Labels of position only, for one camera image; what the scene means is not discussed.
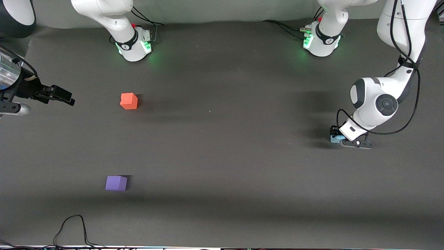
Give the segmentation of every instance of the white robot link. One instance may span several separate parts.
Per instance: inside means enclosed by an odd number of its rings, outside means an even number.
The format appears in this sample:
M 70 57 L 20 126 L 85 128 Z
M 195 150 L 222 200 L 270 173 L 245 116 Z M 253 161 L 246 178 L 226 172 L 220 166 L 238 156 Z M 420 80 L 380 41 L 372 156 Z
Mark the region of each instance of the white robot link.
M 341 31 L 349 20 L 345 8 L 373 4 L 378 0 L 317 0 L 324 9 L 321 21 L 305 26 L 303 48 L 315 56 L 328 56 L 337 47 Z
M 150 31 L 133 27 L 125 13 L 133 8 L 133 0 L 71 0 L 75 11 L 105 27 L 115 40 L 119 53 L 135 62 L 151 53 Z
M 375 133 L 369 130 L 393 117 L 398 105 L 408 95 L 409 87 L 406 88 L 406 86 L 415 73 L 418 75 L 417 95 L 419 94 L 420 72 L 418 66 L 425 44 L 424 30 L 435 3 L 435 0 L 387 1 L 379 18 L 377 33 L 383 42 L 395 47 L 401 53 L 398 65 L 385 77 L 360 78 L 353 84 L 350 98 L 356 111 L 348 117 L 342 126 L 337 124 L 339 131 L 332 126 L 330 129 L 331 142 L 341 143 L 344 146 L 371 148 L 369 141 L 360 140 L 359 137 L 368 132 Z M 414 116 L 417 102 L 418 96 L 409 122 Z M 397 133 L 405 129 L 409 122 L 398 131 L 375 134 Z

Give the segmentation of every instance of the gray table surface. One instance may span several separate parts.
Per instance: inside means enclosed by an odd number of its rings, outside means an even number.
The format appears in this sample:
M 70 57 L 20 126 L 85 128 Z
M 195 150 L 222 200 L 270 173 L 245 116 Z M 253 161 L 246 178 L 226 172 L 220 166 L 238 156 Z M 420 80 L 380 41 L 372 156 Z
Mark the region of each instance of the gray table surface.
M 77 102 L 25 100 L 30 115 L 1 120 L 1 238 L 49 244 L 82 214 L 106 245 L 443 249 L 437 19 L 413 123 L 372 150 L 328 141 L 352 83 L 396 66 L 376 25 L 349 21 L 327 58 L 270 23 L 167 25 L 136 63 L 103 28 L 41 30 L 26 59 Z M 124 92 L 137 110 L 119 106 Z M 378 130 L 401 127 L 413 101 Z M 129 190 L 104 191 L 107 175 L 131 175 Z M 59 243 L 82 242 L 68 222 Z

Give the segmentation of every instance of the gray wall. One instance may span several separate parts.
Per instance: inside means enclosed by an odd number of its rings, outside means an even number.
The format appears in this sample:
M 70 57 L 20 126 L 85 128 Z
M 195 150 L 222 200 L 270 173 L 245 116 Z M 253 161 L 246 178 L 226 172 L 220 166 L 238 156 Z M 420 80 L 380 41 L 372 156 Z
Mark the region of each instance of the gray wall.
M 348 8 L 351 19 L 379 18 L 386 0 Z M 146 17 L 163 23 L 206 23 L 214 21 L 297 20 L 312 17 L 316 0 L 134 0 Z M 34 0 L 39 25 L 53 28 L 92 28 L 100 25 L 79 15 L 70 0 Z M 141 23 L 131 13 L 133 23 Z

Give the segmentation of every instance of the metallic cylinder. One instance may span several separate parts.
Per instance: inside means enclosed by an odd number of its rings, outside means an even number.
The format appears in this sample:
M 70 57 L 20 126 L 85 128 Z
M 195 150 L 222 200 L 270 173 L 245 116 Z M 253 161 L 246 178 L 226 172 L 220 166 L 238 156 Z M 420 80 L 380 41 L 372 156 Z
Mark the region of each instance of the metallic cylinder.
M 20 76 L 21 67 L 12 58 L 0 51 L 0 91 L 13 85 Z

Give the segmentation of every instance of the black clamp band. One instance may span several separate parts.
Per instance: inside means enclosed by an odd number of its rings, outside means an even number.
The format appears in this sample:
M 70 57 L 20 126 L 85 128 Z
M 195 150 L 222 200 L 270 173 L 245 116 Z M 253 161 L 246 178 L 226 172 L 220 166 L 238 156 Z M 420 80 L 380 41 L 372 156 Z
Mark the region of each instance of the black clamp band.
M 134 30 L 134 36 L 133 38 L 131 38 L 131 40 L 129 40 L 128 42 L 124 42 L 124 43 L 119 43 L 119 42 L 115 42 L 119 47 L 121 47 L 123 50 L 130 50 L 133 45 L 137 42 L 137 38 L 138 38 L 139 34 L 137 32 L 137 30 Z
M 399 63 L 399 65 L 406 67 L 406 68 L 417 69 L 419 67 L 419 64 L 421 63 L 421 60 L 417 61 L 416 63 L 410 63 L 410 62 L 407 62 L 407 58 L 403 58 L 402 56 L 399 56 L 398 63 Z
M 327 36 L 327 35 L 322 34 L 322 32 L 319 29 L 319 24 L 316 25 L 315 31 L 316 31 L 317 37 L 319 37 L 322 40 L 322 42 L 324 42 L 325 45 L 332 44 L 340 36 L 340 34 L 337 34 L 336 36 Z

